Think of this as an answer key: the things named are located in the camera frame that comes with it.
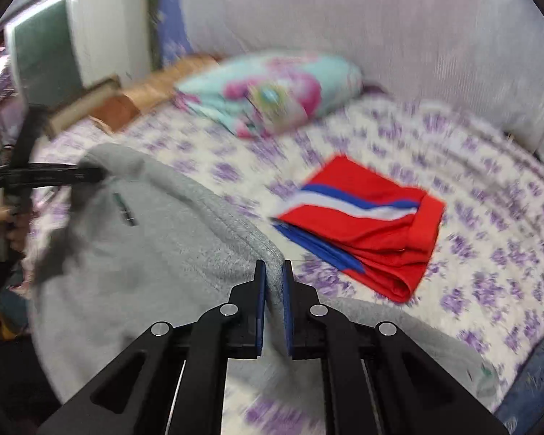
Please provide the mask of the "person's left hand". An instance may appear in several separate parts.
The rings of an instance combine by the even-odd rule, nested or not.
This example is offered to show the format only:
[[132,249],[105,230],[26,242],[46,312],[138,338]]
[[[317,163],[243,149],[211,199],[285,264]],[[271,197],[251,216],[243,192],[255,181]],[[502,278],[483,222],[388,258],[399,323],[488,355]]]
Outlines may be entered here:
[[23,252],[25,250],[31,221],[31,213],[14,214],[0,200],[0,234],[5,234],[5,238],[8,240],[11,249],[15,252]]

